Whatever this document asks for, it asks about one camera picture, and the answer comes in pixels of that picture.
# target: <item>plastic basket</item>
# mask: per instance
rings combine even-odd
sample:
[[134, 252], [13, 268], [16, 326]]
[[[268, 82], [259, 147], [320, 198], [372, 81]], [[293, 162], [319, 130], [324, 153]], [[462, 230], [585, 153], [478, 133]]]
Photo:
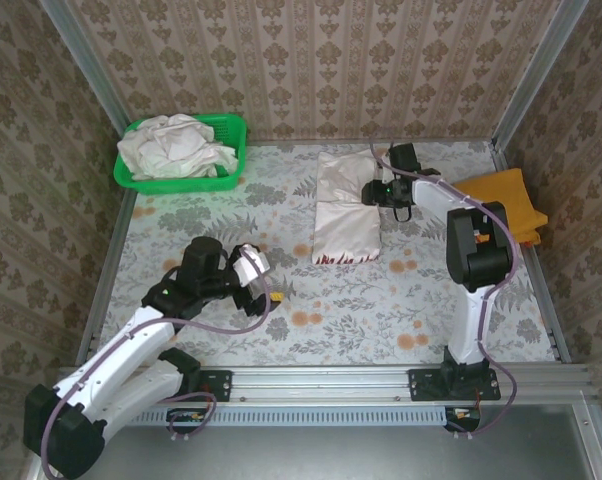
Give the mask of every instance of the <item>plastic basket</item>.
[[[117, 161], [114, 164], [114, 179], [116, 182], [122, 187], [132, 188], [144, 195], [213, 192], [235, 188], [239, 182], [239, 176], [245, 167], [245, 140], [247, 135], [245, 120], [230, 113], [192, 115], [192, 117], [214, 128], [214, 139], [217, 142], [235, 149], [239, 162], [234, 173], [215, 178], [169, 178], [136, 182], [132, 179], [132, 173], [123, 162], [121, 155], [117, 155]], [[137, 120], [126, 128], [125, 131], [136, 130], [142, 121]]]

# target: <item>mounting plate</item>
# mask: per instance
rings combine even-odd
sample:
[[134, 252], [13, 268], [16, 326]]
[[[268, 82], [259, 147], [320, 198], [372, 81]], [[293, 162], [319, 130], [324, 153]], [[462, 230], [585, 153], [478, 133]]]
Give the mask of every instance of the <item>mounting plate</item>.
[[463, 385], [462, 389], [450, 391], [445, 385], [440, 368], [420, 368], [408, 370], [410, 399], [413, 402], [433, 402], [440, 400], [500, 400], [501, 391], [497, 374], [490, 369], [487, 379], [476, 385]]

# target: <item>patterned wallpaper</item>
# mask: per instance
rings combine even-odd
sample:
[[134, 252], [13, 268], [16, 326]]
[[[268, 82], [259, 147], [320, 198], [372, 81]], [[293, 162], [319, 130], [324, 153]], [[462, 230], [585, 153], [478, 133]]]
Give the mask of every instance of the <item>patterned wallpaper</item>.
[[602, 0], [591, 0], [507, 147], [550, 217], [540, 259], [576, 361], [602, 401]]
[[0, 479], [22, 403], [74, 362], [121, 192], [116, 135], [37, 1], [0, 1]]
[[69, 0], [131, 119], [252, 140], [491, 136], [559, 0]]

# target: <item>patterned fabric surface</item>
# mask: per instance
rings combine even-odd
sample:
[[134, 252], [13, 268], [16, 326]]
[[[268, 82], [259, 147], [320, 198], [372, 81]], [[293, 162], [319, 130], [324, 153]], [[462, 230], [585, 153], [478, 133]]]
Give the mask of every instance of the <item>patterned fabric surface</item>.
[[[177, 346], [206, 365], [339, 365], [438, 362], [451, 333], [456, 285], [445, 266], [445, 226], [415, 208], [398, 224], [382, 215], [378, 261], [316, 266], [310, 260], [317, 156], [365, 145], [249, 148], [243, 183], [230, 192], [140, 196], [125, 243], [103, 329], [110, 339], [140, 305], [148, 288], [176, 265], [193, 236], [220, 239], [226, 249], [258, 244], [275, 270], [270, 282], [285, 302], [248, 335], [195, 329]], [[494, 170], [487, 144], [416, 145], [423, 165], [460, 180]], [[488, 348], [504, 361], [553, 360], [525, 267], [496, 300]], [[197, 317], [241, 328], [256, 321], [231, 299]]]
[[74, 363], [120, 205], [109, 125], [38, 3], [0, 1], [0, 479], [26, 393]]
[[131, 119], [252, 140], [491, 136], [559, 0], [71, 0]]
[[550, 217], [540, 260], [575, 361], [602, 402], [602, 0], [589, 2], [507, 147]]

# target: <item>folded cloth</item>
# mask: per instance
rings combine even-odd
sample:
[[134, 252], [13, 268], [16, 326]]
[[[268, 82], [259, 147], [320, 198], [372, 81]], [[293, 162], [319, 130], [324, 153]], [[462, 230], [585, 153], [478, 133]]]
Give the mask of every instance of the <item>folded cloth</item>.
[[319, 154], [315, 264], [374, 260], [381, 250], [379, 210], [361, 203], [363, 186], [374, 179], [376, 163], [369, 150], [335, 157]]
[[160, 115], [126, 132], [117, 144], [134, 180], [216, 177], [237, 169], [234, 149], [214, 140], [214, 129], [189, 115]]
[[520, 168], [472, 178], [454, 186], [482, 202], [502, 203], [508, 227], [518, 243], [541, 243], [535, 229], [547, 224], [548, 217], [532, 207]]

